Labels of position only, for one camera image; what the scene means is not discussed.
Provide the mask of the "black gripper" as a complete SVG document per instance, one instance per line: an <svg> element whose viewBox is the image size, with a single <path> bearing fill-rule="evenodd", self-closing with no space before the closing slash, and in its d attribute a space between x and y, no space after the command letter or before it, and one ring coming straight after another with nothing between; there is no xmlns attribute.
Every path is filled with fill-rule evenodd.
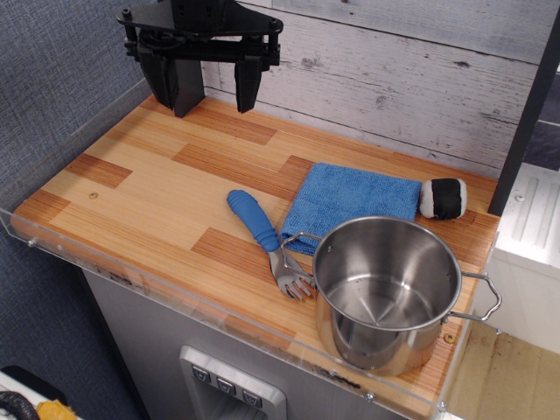
<svg viewBox="0 0 560 420"><path fill-rule="evenodd" d="M175 107L176 60L235 63L237 110L254 108L263 66L280 62L283 22L236 1L161 1L116 13L126 32L127 54L139 58L158 102Z"/></svg>

